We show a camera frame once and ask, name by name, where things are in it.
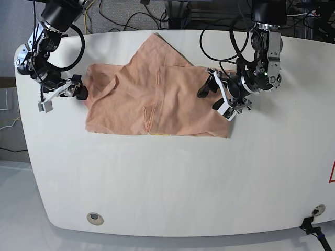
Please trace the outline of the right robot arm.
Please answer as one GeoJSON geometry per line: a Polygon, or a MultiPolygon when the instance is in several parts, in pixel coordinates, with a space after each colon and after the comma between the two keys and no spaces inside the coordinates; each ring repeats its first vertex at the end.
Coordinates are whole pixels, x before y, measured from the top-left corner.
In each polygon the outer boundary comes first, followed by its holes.
{"type": "Polygon", "coordinates": [[[78,65],[85,50],[85,39],[74,22],[83,13],[87,1],[47,1],[41,17],[42,21],[34,21],[33,33],[24,44],[14,65],[21,75],[29,75],[40,85],[41,102],[46,102],[44,94],[53,92],[60,97],[75,97],[84,101],[88,98],[88,90],[82,83],[81,75],[62,79],[61,73],[78,65]],[[66,67],[58,67],[48,58],[60,45],[68,29],[74,30],[81,41],[81,48],[75,61],[66,67]]]}

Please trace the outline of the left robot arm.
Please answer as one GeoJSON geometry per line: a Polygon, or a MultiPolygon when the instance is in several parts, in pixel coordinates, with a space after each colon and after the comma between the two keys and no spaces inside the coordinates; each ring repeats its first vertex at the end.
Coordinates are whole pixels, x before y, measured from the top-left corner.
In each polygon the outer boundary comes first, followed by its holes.
{"type": "Polygon", "coordinates": [[[235,55],[216,60],[219,64],[234,64],[236,72],[228,73],[223,67],[208,68],[209,77],[198,90],[197,97],[206,98],[210,92],[220,91],[221,97],[213,104],[212,109],[231,120],[242,113],[244,108],[252,108],[248,96],[277,89],[282,80],[280,53],[283,41],[279,29],[286,24],[286,1],[252,1],[250,20],[247,20],[243,11],[239,11],[229,27],[230,42],[235,55]],[[234,28],[241,20],[247,32],[245,42],[251,43],[254,49],[252,61],[243,56],[245,48],[238,47],[235,39],[234,28]]]}

